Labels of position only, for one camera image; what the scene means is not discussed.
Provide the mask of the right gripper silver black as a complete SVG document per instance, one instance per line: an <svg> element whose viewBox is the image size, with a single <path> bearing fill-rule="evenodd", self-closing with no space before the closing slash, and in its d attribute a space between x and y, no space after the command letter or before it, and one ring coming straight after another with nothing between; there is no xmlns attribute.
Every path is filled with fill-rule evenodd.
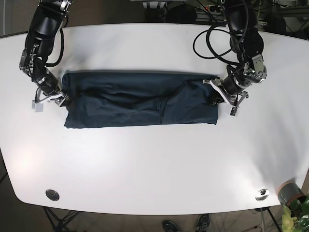
<svg viewBox="0 0 309 232"><path fill-rule="evenodd" d="M31 107L36 112L43 112L44 103L54 102L59 107L68 107L71 103L68 95L63 92L45 95L40 88L37 88Z"/></svg>

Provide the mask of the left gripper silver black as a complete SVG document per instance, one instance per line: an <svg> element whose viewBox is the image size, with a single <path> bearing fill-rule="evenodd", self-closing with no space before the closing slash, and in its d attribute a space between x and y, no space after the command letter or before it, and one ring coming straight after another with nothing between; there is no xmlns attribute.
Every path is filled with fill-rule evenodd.
<svg viewBox="0 0 309 232"><path fill-rule="evenodd" d="M203 79L202 84L210 85L216 92L216 94L212 94L210 97L211 105L229 104L231 106L231 116L237 115L240 104L249 97L248 92L237 88L236 83L230 77L227 77L225 80L219 78Z"/></svg>

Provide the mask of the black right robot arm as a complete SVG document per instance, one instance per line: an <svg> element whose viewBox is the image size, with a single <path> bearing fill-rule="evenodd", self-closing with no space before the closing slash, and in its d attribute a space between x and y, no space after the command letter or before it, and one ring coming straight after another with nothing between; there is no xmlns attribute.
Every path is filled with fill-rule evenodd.
<svg viewBox="0 0 309 232"><path fill-rule="evenodd" d="M42 112L45 102L55 102L61 107L69 101L68 96L62 91L60 78L55 77L49 69L57 66L62 60L64 54L62 25L68 17L72 3L71 0L42 0L31 21L19 69L38 87L32 101L32 109L35 112ZM48 58L54 49L58 34L61 36L59 58L56 62L49 63Z"/></svg>

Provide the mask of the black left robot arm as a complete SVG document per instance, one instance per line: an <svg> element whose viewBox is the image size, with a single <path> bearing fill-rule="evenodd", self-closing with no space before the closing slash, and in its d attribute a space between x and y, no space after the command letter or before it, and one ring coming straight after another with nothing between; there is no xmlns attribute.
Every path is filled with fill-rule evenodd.
<svg viewBox="0 0 309 232"><path fill-rule="evenodd" d="M258 32L257 17L250 0L224 0L221 7L229 29L230 47L238 62L227 62L225 79L215 78L204 83L217 92L214 102L230 104L230 114L235 116L240 103L249 96L246 88L267 77L262 56L264 41Z"/></svg>

